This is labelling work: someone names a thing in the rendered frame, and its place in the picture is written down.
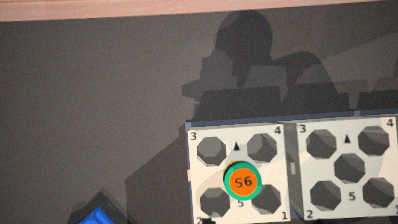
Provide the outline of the green tube cap with orange s6 dot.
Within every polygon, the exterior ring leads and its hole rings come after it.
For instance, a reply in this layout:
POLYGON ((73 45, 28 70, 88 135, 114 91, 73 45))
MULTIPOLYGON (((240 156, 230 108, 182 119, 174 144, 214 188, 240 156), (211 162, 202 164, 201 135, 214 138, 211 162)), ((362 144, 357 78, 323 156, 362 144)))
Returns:
POLYGON ((239 201, 256 197, 262 187, 257 168, 244 160, 231 161, 227 166, 223 170, 223 183, 228 194, 239 201))

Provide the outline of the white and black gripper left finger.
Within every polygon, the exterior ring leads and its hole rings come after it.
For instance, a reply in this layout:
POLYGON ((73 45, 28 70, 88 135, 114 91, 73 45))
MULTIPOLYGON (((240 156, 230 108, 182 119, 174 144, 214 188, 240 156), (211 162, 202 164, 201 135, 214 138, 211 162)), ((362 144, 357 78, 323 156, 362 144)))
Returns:
POLYGON ((202 224, 216 224, 216 221, 212 221, 212 218, 202 218, 202 224))

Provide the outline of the white bucket adapter with five holes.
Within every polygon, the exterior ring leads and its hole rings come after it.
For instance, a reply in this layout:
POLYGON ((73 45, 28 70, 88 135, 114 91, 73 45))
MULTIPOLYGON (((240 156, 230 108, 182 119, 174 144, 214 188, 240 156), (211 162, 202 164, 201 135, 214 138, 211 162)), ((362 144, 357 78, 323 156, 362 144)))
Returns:
POLYGON ((395 117, 396 120, 396 131, 397 131, 397 142, 398 142, 398 113, 393 114, 378 114, 378 115, 364 115, 360 117, 395 117))
POLYGON ((304 220, 398 215, 395 117, 274 124, 283 124, 289 205, 304 220))
POLYGON ((291 221, 283 124, 191 127, 188 142, 194 224, 202 218, 216 224, 291 221), (263 191, 248 201, 232 198, 223 183, 223 170, 237 160, 251 163, 262 177, 263 191))

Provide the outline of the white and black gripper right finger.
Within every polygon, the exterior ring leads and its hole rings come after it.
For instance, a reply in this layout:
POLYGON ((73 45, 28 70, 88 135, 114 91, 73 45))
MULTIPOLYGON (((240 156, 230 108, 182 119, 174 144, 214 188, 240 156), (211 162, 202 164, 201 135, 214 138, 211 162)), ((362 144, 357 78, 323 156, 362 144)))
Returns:
POLYGON ((313 221, 313 224, 334 224, 334 223, 329 219, 317 218, 316 221, 313 221))

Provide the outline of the blue tube rack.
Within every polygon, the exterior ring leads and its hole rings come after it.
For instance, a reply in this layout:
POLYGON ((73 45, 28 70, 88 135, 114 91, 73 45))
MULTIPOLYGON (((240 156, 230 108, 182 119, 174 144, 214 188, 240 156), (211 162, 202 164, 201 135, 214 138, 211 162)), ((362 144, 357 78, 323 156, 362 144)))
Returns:
POLYGON ((79 224, 115 224, 115 223, 98 206, 85 219, 83 219, 79 224))

